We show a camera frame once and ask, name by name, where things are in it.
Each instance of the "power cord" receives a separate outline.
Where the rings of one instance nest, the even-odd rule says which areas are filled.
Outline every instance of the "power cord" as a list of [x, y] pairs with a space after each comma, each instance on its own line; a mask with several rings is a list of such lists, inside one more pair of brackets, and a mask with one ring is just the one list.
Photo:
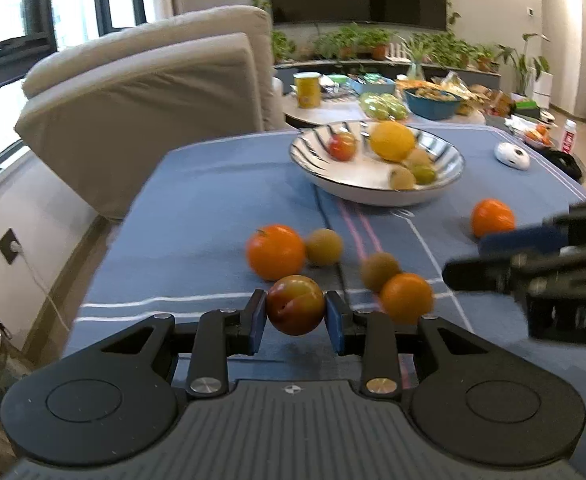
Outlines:
[[11, 251], [14, 251], [17, 254], [19, 254], [19, 255], [22, 256], [22, 258], [24, 259], [24, 263], [26, 264], [26, 268], [28, 269], [28, 272], [30, 273], [30, 276], [33, 278], [33, 281], [38, 286], [38, 288], [42, 292], [44, 292], [44, 294], [46, 295], [46, 298], [48, 299], [48, 301], [52, 305], [53, 310], [55, 311], [55, 313], [57, 314], [57, 319], [59, 319], [59, 322], [62, 324], [62, 326], [64, 327], [64, 329], [67, 332], [70, 332], [71, 330], [68, 328], [68, 325], [64, 321], [64, 318], [62, 317], [62, 314], [60, 313], [59, 309], [57, 308], [57, 305], [55, 304], [55, 301], [53, 301], [53, 298], [51, 298], [51, 296], [50, 296], [50, 294], [48, 292], [48, 288], [44, 284], [44, 280], [41, 278], [41, 276], [39, 275], [39, 273], [35, 270], [35, 267], [32, 266], [29, 263], [28, 258], [26, 257], [26, 253], [24, 252], [24, 248], [22, 247], [22, 245], [19, 242], [12, 241], [10, 243], [10, 246], [9, 247], [10, 247], [10, 250]]

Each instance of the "mug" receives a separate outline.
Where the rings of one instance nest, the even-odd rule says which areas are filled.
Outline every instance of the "mug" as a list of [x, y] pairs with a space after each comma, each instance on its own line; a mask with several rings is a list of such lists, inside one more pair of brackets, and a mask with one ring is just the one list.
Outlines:
[[319, 108], [322, 103], [320, 77], [317, 72], [300, 72], [294, 75], [297, 86], [297, 105], [300, 108]]

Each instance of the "striped tablecloth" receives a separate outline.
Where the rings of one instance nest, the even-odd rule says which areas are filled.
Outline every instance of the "striped tablecloth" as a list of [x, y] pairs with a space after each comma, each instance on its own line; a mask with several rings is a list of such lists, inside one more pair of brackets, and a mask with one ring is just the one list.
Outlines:
[[[524, 225], [566, 211], [570, 203], [585, 200], [586, 192], [534, 152], [527, 172], [500, 164], [493, 157], [495, 145], [517, 142], [501, 130], [468, 124], [420, 127], [457, 146], [467, 168], [441, 198], [407, 210], [347, 203], [315, 188], [288, 159], [291, 132], [214, 140], [169, 153], [96, 273], [67, 353], [155, 312], [170, 312], [180, 322], [208, 310], [242, 308], [255, 288], [268, 287], [244, 260], [244, 243], [256, 228], [282, 223], [305, 235], [330, 226], [345, 240], [343, 291], [352, 307], [376, 304], [360, 282], [360, 260], [374, 251], [393, 253], [406, 271], [432, 284], [437, 313], [560, 375], [586, 402], [586, 348], [529, 340], [511, 298], [454, 294], [441, 281], [445, 261], [476, 254], [468, 217], [479, 200], [508, 203]], [[325, 290], [342, 290], [334, 269], [304, 273]], [[403, 356], [401, 362], [409, 385], [415, 380], [410, 359]], [[187, 368], [184, 358], [176, 383]], [[231, 379], [357, 379], [359, 361], [335, 356], [323, 325], [299, 338], [267, 325], [260, 352], [231, 358], [229, 373]], [[586, 475], [586, 430], [572, 463]]]

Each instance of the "wall outlet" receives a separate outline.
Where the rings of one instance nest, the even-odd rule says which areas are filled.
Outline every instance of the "wall outlet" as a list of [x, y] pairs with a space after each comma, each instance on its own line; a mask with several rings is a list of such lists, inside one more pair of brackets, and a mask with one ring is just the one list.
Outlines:
[[18, 242], [18, 240], [12, 229], [9, 229], [4, 233], [4, 236], [0, 239], [0, 252], [3, 254], [4, 258], [6, 258], [6, 261], [9, 263], [9, 265], [15, 261], [15, 258], [19, 254], [18, 252], [13, 251], [10, 248], [11, 242]]

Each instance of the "wireless mouse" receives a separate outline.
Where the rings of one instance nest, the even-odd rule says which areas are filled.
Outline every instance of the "wireless mouse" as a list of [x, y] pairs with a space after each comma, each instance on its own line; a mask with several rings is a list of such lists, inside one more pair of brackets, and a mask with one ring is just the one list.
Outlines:
[[527, 170], [531, 165], [528, 153], [510, 142], [500, 142], [495, 147], [495, 157], [502, 164], [522, 171]]

